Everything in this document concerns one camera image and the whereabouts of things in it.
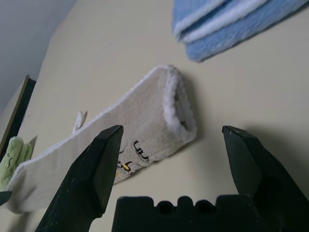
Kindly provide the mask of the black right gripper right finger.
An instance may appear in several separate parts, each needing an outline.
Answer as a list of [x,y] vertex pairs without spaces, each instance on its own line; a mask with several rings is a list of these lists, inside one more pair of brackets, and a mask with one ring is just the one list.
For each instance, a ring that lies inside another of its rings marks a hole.
[[309,201],[284,166],[249,132],[223,126],[233,181],[240,195],[249,195],[273,232],[307,232]]

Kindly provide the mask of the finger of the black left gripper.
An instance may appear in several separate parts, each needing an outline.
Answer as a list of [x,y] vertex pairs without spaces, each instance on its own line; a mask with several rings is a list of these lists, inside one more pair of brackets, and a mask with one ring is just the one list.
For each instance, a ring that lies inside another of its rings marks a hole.
[[11,195],[12,195],[11,191],[1,191],[0,192],[0,206],[4,205],[6,202],[8,202]]

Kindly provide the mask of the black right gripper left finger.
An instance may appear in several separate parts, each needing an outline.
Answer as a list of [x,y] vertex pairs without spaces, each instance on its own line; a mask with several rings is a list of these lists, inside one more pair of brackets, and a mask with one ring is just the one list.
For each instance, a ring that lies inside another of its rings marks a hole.
[[87,232],[105,213],[115,179],[123,126],[99,133],[69,168],[36,231]]

